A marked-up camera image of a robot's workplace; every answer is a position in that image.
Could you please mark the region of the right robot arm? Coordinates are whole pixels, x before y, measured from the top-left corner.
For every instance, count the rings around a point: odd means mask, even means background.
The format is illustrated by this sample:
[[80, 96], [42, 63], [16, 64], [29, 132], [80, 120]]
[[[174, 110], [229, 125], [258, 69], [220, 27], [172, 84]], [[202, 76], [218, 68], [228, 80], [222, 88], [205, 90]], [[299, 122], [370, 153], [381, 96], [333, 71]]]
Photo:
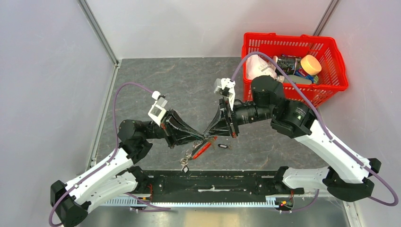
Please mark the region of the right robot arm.
[[251, 82], [253, 100], [235, 103], [234, 82], [217, 79], [214, 92], [221, 95], [218, 111], [205, 135], [235, 138], [239, 126], [270, 120], [272, 129], [310, 148], [327, 166], [317, 169], [279, 168], [273, 188], [278, 193], [290, 189], [320, 189], [342, 201], [354, 202], [372, 195], [370, 176], [378, 173], [381, 162], [364, 158], [322, 129], [316, 114], [305, 103], [286, 99], [281, 82], [259, 76]]

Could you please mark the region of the keyring bunch with tags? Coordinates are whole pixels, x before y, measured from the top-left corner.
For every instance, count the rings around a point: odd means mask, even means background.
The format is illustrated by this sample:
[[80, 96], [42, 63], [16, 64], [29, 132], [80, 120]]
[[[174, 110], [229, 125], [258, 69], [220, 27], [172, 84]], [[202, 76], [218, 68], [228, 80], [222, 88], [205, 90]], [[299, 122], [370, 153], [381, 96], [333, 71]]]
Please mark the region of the keyring bunch with tags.
[[207, 149], [210, 147], [215, 147], [214, 143], [217, 139], [217, 136], [210, 137], [204, 141], [196, 141], [192, 149], [187, 150], [185, 152], [184, 158], [180, 160], [180, 165], [182, 166], [181, 172], [187, 173], [189, 171], [188, 163], [191, 160], [197, 159], [200, 155], [202, 155]]

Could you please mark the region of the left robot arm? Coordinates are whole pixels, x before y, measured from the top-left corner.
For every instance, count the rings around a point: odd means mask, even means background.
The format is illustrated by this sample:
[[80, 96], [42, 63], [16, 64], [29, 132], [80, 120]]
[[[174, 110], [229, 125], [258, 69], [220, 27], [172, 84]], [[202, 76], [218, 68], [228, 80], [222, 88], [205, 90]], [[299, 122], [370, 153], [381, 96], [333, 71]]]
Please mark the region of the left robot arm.
[[150, 117], [151, 121], [123, 120], [117, 127], [116, 148], [106, 158], [66, 183], [58, 180], [51, 185], [50, 226], [56, 226], [52, 219], [57, 215], [58, 226], [75, 227], [107, 200], [145, 192], [148, 180], [136, 163], [152, 148], [148, 140], [163, 139], [170, 148], [205, 140], [174, 109]]

